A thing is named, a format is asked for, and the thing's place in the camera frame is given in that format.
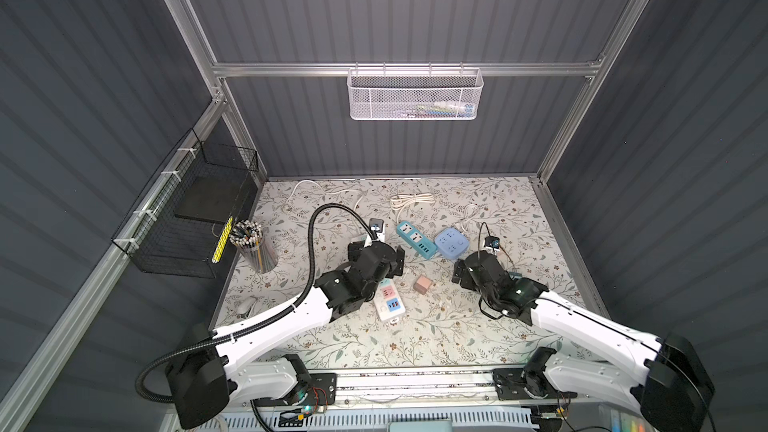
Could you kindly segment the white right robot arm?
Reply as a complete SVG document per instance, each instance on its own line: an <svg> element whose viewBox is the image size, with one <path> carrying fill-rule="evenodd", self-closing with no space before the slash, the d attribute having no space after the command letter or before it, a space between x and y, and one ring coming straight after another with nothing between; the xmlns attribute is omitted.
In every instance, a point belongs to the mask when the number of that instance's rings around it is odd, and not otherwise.
<svg viewBox="0 0 768 432"><path fill-rule="evenodd" d="M538 281L511 276L487 251L458 260L452 280L478 293L488 318L548 330L598 357L539 347L502 385L513 384L533 399L566 393L600 399L640 414L658 431L698 431L715 423L715 385L685 337L660 338L590 312Z"/></svg>

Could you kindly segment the pink plug cube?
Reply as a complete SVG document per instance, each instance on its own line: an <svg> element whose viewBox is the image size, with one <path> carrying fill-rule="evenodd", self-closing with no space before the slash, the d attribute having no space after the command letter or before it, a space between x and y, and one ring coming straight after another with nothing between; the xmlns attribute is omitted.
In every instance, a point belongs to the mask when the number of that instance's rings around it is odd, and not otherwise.
<svg viewBox="0 0 768 432"><path fill-rule="evenodd" d="M421 294L425 295L433 285L433 281L424 275L420 275L413 284L413 289Z"/></svg>

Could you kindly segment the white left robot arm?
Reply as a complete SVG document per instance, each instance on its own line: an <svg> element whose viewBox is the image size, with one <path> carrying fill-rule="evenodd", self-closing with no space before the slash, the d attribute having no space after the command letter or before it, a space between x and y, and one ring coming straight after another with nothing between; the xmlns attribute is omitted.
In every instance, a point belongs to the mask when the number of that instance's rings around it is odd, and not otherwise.
<svg viewBox="0 0 768 432"><path fill-rule="evenodd" d="M386 243L383 220L364 220L348 206L338 208L366 234L351 243L346 262L317 274L315 253L310 251L308 278L297 297L229 326L192 328L176 350L138 374L136 393L150 402L173 405L184 429L201 426L238 402L303 402L312 387L304 362L295 354L268 362L262 356L357 312L374 299L382 280L404 269L404 251Z"/></svg>

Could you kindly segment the teal power strip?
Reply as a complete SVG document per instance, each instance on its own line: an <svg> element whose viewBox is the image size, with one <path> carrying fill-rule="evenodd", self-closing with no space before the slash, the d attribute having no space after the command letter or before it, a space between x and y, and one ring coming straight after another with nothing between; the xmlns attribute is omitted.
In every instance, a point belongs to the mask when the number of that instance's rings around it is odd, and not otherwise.
<svg viewBox="0 0 768 432"><path fill-rule="evenodd" d="M433 258L438 251L435 243L408 221L400 222L396 226L396 233L426 260Z"/></svg>

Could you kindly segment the white multicolour power strip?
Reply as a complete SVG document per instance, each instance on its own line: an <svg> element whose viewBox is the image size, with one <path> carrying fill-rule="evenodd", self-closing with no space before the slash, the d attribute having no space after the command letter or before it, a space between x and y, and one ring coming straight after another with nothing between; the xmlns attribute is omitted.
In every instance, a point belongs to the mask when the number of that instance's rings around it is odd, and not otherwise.
<svg viewBox="0 0 768 432"><path fill-rule="evenodd" d="M383 279L377 287L373 298L375 311L379 319L387 324L397 324L406 309L402 298L392 279Z"/></svg>

